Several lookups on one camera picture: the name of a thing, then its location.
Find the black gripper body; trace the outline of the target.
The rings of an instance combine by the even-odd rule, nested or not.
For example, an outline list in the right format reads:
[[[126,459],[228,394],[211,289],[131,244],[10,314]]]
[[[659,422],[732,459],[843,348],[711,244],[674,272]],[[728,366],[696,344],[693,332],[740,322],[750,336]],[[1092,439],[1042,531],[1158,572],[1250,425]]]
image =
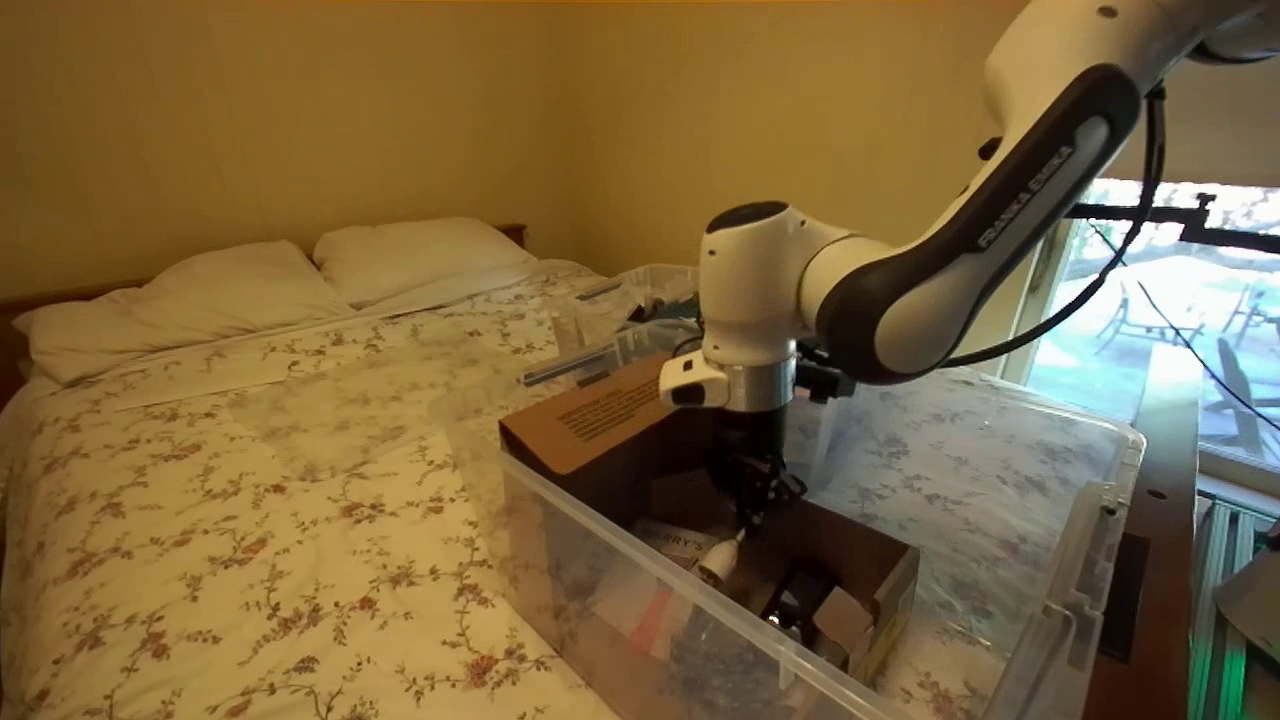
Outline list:
[[[715,412],[706,475],[732,497],[740,522],[764,522],[806,492],[782,459],[782,412]]]

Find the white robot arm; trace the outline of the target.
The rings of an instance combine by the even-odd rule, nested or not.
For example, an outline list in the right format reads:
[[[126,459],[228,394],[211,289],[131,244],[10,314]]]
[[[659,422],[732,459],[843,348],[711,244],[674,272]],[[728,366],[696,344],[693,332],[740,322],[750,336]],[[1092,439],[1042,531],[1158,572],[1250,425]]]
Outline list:
[[[1280,0],[1027,0],[989,57],[978,171],[918,241],[862,241],[782,202],[706,221],[699,344],[664,366],[659,394],[720,417],[735,525],[758,527],[805,492],[781,439],[805,344],[854,383],[946,366],[996,285],[1155,122],[1148,98],[1173,65],[1264,65],[1275,48]]]

